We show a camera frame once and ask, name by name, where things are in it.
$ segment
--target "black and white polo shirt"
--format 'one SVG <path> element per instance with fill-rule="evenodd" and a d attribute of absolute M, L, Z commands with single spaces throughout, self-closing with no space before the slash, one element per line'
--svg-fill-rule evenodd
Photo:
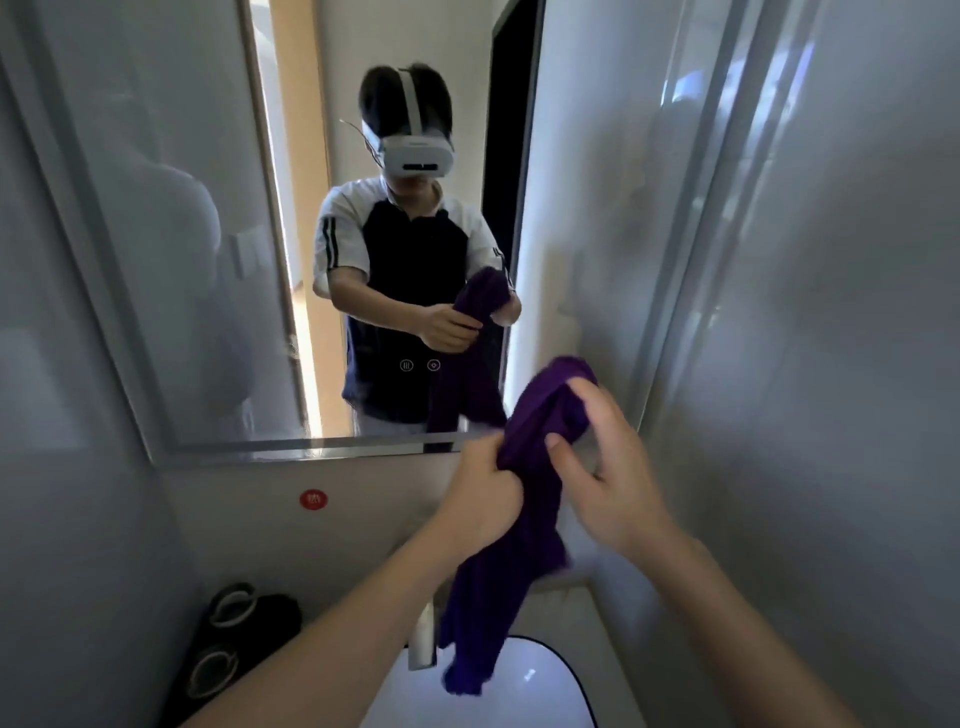
<path fill-rule="evenodd" d="M 432 215 L 411 220 L 381 177 L 334 187 L 320 208 L 314 290 L 329 298 L 328 271 L 356 268 L 384 296 L 415 305 L 453 303 L 485 266 L 505 270 L 480 213 L 441 194 Z M 439 357 L 417 336 L 347 318 L 343 397 L 366 415 L 426 422 L 430 373 Z"/>

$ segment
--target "white sleeve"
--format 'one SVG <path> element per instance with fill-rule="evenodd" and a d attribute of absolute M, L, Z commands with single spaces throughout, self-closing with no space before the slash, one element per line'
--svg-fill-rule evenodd
<path fill-rule="evenodd" d="M 356 268 L 370 276 L 370 256 L 360 219 L 339 189 L 332 189 L 320 206 L 317 233 L 313 239 L 313 290 L 330 298 L 326 279 L 334 268 Z"/>
<path fill-rule="evenodd" d="M 477 213 L 473 224 L 473 230 L 467 243 L 467 279 L 482 268 L 496 268 L 507 274 L 507 281 L 510 283 L 510 289 L 514 289 L 514 284 L 510 280 L 510 271 L 507 270 L 507 261 L 496 245 L 493 233 L 483 215 Z"/>

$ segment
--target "headset strap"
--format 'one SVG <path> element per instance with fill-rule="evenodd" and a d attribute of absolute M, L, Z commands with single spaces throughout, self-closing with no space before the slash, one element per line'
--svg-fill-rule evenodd
<path fill-rule="evenodd" d="M 417 89 L 414 87 L 414 77 L 410 71 L 398 70 L 400 82 L 403 83 L 403 95 L 407 100 L 407 118 L 410 119 L 411 136 L 422 136 L 423 125 L 420 123 L 420 104 L 417 103 Z"/>

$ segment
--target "red sticker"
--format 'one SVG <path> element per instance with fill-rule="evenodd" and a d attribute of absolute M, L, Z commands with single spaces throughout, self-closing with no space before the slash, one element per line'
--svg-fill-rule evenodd
<path fill-rule="evenodd" d="M 308 511 L 319 511 L 321 508 L 326 506 L 328 501 L 329 498 L 326 496 L 326 493 L 316 489 L 303 491 L 300 494 L 300 505 L 302 505 Z"/>

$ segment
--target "black hair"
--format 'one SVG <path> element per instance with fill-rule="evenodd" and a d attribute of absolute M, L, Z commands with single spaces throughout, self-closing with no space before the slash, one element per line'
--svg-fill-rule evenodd
<path fill-rule="evenodd" d="M 414 63 L 404 70 L 413 78 L 423 127 L 437 129 L 449 138 L 453 109 L 444 77 L 426 63 Z M 360 116 L 377 136 L 410 132 L 403 82 L 395 68 L 378 65 L 367 71 L 360 84 L 359 103 Z"/>

